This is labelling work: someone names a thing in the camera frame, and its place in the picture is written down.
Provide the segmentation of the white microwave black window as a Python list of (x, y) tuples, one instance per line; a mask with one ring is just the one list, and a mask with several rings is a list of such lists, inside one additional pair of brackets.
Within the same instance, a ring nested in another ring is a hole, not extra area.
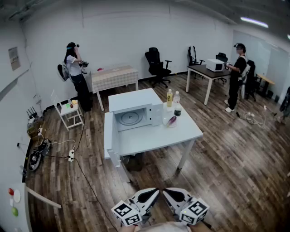
[(224, 70), (224, 62), (218, 59), (207, 59), (205, 61), (206, 68), (212, 72), (222, 72)]

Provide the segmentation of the dark top table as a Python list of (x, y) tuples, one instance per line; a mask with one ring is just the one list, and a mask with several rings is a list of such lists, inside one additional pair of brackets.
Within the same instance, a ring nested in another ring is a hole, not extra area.
[(224, 70), (221, 72), (213, 72), (213, 71), (207, 69), (206, 65), (194, 65), (194, 66), (188, 66), (186, 92), (189, 92), (191, 72), (194, 72), (195, 74), (198, 74), (198, 75), (208, 79), (207, 92), (206, 92), (205, 100), (203, 103), (205, 106), (208, 103), (208, 98), (209, 98), (209, 95), (211, 92), (211, 87), (212, 87), (213, 81), (221, 79), (221, 78), (227, 78), (227, 86), (229, 87), (230, 71)]

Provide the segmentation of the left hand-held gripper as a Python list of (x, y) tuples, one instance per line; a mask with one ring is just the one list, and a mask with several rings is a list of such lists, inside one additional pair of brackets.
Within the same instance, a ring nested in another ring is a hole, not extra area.
[[(140, 190), (126, 201), (121, 200), (111, 211), (123, 226), (144, 224), (151, 217), (149, 208), (155, 204), (159, 194), (160, 190), (158, 188)], [(135, 202), (141, 202), (142, 207), (139, 208)]]

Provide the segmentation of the brown cardboard box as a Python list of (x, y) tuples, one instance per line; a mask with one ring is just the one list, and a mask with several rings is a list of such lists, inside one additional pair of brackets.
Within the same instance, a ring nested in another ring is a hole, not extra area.
[(36, 141), (38, 138), (39, 128), (42, 127), (44, 118), (36, 117), (28, 120), (27, 134), (33, 140)]

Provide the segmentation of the person's beige trousers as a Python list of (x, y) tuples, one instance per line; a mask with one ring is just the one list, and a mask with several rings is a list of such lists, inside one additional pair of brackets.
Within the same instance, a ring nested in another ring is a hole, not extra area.
[(136, 232), (190, 232), (181, 222), (164, 222), (138, 229)]

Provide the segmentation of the spare gripper device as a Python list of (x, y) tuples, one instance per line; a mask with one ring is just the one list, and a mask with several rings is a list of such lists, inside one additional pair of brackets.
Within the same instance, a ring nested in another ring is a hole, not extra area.
[(42, 156), (46, 156), (50, 150), (50, 147), (51, 147), (51, 141), (48, 138), (44, 138), (41, 145), (38, 147), (38, 152)]
[(29, 170), (35, 171), (39, 167), (41, 159), (42, 152), (40, 152), (39, 150), (33, 150), (29, 156)]

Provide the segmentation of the black office chair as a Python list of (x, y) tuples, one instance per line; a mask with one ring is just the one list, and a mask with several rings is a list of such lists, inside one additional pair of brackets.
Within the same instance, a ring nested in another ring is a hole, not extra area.
[(199, 62), (197, 61), (196, 58), (196, 49), (194, 46), (190, 46), (188, 48), (188, 57), (189, 57), (189, 66), (195, 66), (195, 65), (202, 65), (203, 62), (205, 62), (204, 60), (199, 60)]
[[(223, 61), (224, 63), (228, 61), (228, 58), (226, 57), (226, 54), (224, 53), (218, 53), (218, 55), (216, 55), (216, 59)], [(221, 81), (223, 82), (223, 84), (227, 82), (227, 80), (223, 77), (221, 78)]]
[(164, 77), (167, 77), (172, 73), (172, 71), (168, 69), (168, 65), (171, 61), (166, 60), (166, 67), (164, 68), (164, 62), (160, 60), (160, 53), (155, 47), (149, 48), (149, 51), (145, 53), (145, 57), (149, 63), (149, 73), (156, 77), (152, 87), (154, 88), (156, 84), (162, 83), (166, 88), (168, 88), (168, 85), (165, 82), (171, 83), (171, 81), (169, 79), (164, 79)]

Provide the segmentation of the wooden top desk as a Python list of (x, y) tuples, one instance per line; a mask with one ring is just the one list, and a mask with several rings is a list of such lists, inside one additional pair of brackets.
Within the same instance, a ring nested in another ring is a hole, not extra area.
[(275, 85), (275, 82), (270, 80), (269, 78), (265, 77), (265, 76), (262, 76), (260, 74), (256, 74), (256, 77), (259, 78), (259, 83), (261, 83), (262, 81), (265, 82), (264, 84), (264, 87), (262, 89), (262, 91), (259, 92), (259, 94), (262, 96), (262, 97), (266, 97), (267, 95), (267, 90), (268, 90), (268, 86), (271, 84), (271, 85)]

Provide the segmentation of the wall notice paper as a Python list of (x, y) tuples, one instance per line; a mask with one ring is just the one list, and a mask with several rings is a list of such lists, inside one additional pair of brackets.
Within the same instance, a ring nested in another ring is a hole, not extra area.
[(20, 67), (18, 48), (17, 47), (10, 48), (8, 52), (9, 52), (11, 68), (14, 71)]

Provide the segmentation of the pale wooden plank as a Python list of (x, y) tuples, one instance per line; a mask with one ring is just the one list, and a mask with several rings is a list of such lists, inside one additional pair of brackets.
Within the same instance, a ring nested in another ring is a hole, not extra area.
[(33, 191), (32, 189), (30, 189), (29, 187), (25, 187), (25, 189), (27, 190), (28, 193), (30, 193), (32, 196), (36, 197), (38, 200), (50, 205), (50, 206), (53, 206), (55, 208), (58, 208), (58, 209), (61, 209), (62, 206), (56, 202), (53, 202), (49, 199), (47, 199), (46, 197), (38, 194), (37, 192)]

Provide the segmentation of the black router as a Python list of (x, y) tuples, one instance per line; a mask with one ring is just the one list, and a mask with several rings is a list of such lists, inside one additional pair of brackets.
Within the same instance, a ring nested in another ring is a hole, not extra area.
[(34, 109), (34, 107), (30, 107), (29, 109), (27, 109), (27, 114), (28, 114), (28, 119), (35, 119), (36, 117), (38, 117), (38, 114), (36, 112), (36, 110)]

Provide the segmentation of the black bag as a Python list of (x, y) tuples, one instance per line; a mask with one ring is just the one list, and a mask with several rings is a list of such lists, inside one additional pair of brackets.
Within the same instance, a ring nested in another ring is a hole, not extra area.
[(143, 153), (124, 156), (122, 161), (129, 172), (140, 172), (143, 168)]

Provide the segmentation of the white side table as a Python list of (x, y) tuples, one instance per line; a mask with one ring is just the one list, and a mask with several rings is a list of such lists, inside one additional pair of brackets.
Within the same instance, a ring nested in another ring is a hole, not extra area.
[(52, 91), (50, 99), (67, 130), (79, 125), (84, 126), (83, 113), (78, 104), (73, 105), (73, 108), (70, 108), (68, 102), (62, 104), (55, 90)]

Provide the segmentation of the checkered cloth table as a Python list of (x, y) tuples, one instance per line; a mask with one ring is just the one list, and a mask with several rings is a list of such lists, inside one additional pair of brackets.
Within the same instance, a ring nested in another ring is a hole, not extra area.
[(97, 95), (102, 111), (104, 111), (104, 107), (100, 92), (115, 87), (128, 86), (130, 84), (135, 84), (135, 89), (139, 90), (138, 73), (136, 69), (129, 65), (107, 70), (102, 69), (95, 73), (91, 73), (92, 92)]

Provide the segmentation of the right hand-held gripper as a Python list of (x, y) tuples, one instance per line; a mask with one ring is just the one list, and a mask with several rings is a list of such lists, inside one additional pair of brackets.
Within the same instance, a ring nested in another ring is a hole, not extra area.
[(163, 189), (163, 195), (168, 206), (179, 217), (179, 221), (184, 224), (196, 225), (204, 219), (209, 210), (207, 203), (201, 198), (192, 197), (183, 188), (165, 188)]

